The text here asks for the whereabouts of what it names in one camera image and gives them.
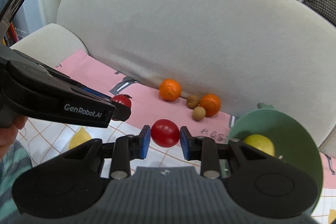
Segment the person left hand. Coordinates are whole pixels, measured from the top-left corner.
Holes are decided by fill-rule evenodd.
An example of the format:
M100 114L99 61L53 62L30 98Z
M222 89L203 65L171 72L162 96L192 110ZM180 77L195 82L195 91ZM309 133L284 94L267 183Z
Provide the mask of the person left hand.
M14 144L18 131L24 128L26 121L26 116L17 116L15 121L8 128L1 128L0 132L0 157L3 158L12 144Z

